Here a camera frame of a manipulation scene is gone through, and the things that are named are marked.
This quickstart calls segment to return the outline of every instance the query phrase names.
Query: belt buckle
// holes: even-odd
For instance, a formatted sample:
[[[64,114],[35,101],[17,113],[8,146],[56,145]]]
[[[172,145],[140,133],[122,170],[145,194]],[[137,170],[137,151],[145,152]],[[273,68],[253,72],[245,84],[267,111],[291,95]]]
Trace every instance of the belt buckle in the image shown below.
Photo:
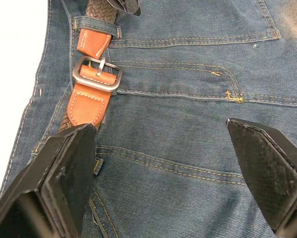
[[[119,71],[119,73],[117,75],[117,79],[116,79],[115,83],[111,84],[111,85],[108,85],[108,84],[103,84],[103,83],[96,82],[96,81],[93,81],[91,79],[82,77],[80,75],[80,70],[81,70],[83,62],[85,62],[87,60],[97,62],[97,63],[100,64],[99,68],[98,68],[98,72],[96,73],[97,77],[101,76],[103,67],[105,65],[108,66],[108,67],[111,67],[111,68],[116,68]],[[73,71],[72,71],[73,78],[75,79],[76,82],[81,83],[81,84],[86,85],[86,86],[89,86],[91,88],[96,88],[96,89],[106,91],[106,92],[113,92],[119,87],[120,79],[122,77],[122,74],[123,74],[123,69],[121,67],[118,67],[118,66],[116,66],[114,64],[105,62],[105,58],[102,58],[101,60],[99,60],[99,59],[95,59],[95,58],[89,57],[89,56],[82,56],[79,59],[79,61],[77,62],[77,64],[75,65],[75,67],[73,68]]]

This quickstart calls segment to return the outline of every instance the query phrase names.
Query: jeans pocket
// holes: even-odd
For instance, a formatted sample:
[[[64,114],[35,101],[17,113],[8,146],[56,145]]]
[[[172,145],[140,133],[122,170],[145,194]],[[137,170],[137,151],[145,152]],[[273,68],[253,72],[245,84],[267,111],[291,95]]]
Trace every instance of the jeans pocket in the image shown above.
[[[104,159],[90,197],[105,237],[274,237],[243,177],[119,147]]]
[[[264,0],[143,0],[139,18],[119,13],[111,48],[249,43],[280,38]]]

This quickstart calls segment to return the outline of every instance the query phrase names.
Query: belt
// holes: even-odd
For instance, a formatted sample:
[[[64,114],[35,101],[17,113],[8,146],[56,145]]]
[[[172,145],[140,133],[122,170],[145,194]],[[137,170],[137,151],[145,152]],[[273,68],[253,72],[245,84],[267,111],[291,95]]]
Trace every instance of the belt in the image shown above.
[[[117,10],[106,0],[89,0],[85,15],[114,23]],[[77,49],[86,56],[81,57],[73,69],[75,86],[59,131],[84,123],[92,123],[98,128],[103,120],[111,93],[119,86],[122,75],[121,68],[105,62],[105,58],[99,60],[111,37],[107,33],[81,29]],[[86,61],[97,62],[100,65],[96,69],[91,67],[91,64],[84,65]],[[118,75],[103,72],[104,66],[116,68],[119,71]]]

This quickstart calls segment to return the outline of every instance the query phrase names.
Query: jeans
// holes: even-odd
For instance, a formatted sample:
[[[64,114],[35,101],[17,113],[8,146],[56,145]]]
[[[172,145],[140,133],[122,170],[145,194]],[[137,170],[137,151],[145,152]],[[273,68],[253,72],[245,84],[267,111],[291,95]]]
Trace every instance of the jeans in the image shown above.
[[[57,132],[87,24],[85,0],[50,0],[46,43],[0,197]],[[297,147],[297,0],[140,0],[103,54],[122,66],[98,135],[83,238],[275,237],[248,190],[228,117]]]

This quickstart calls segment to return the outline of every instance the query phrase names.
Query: white background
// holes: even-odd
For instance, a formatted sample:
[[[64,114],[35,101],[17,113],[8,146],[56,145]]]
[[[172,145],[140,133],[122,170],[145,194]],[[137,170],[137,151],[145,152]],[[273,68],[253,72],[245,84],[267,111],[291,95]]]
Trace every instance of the white background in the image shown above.
[[[0,186],[44,48],[48,1],[0,1]]]

